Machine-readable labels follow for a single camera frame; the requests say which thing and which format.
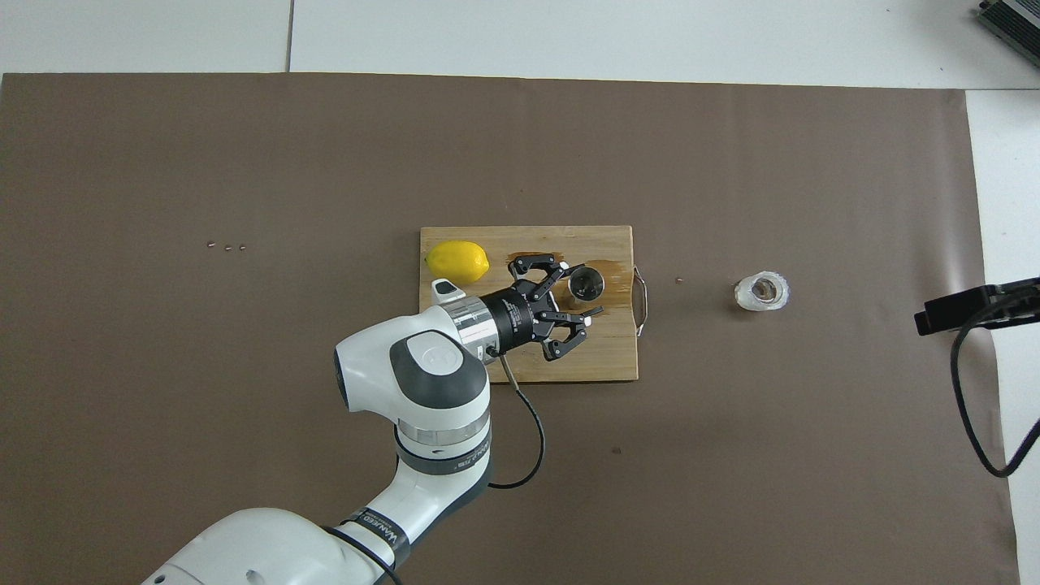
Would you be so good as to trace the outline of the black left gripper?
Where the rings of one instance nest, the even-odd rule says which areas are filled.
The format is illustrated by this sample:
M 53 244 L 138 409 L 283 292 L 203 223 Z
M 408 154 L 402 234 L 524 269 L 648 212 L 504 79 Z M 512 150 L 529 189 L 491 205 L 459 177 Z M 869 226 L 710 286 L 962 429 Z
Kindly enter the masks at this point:
M 524 278 L 531 271 L 542 271 L 544 277 L 532 281 Z M 582 314 L 566 314 L 560 311 L 543 311 L 538 314 L 538 324 L 547 325 L 546 333 L 536 330 L 532 305 L 558 305 L 553 288 L 570 276 L 567 262 L 558 262 L 553 254 L 519 255 L 509 260 L 509 273 L 515 281 L 509 288 L 484 296 L 484 306 L 489 310 L 497 330 L 498 341 L 491 351 L 493 357 L 505 355 L 530 342 L 541 342 L 546 362 L 555 362 L 587 339 L 587 327 L 593 317 L 605 311 L 595 307 Z M 551 337 L 554 328 L 569 331 L 564 340 Z

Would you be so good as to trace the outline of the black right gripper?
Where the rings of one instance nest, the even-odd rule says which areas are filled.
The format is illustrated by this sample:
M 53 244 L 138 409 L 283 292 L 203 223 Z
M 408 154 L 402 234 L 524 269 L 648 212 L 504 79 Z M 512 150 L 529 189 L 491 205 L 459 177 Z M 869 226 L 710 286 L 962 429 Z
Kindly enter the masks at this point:
M 991 302 L 1000 307 L 989 319 L 988 328 L 1011 328 L 1037 323 L 1039 278 L 985 284 L 925 302 L 922 311 L 914 314 L 917 334 L 932 336 L 939 332 L 958 330 L 970 316 L 987 308 Z

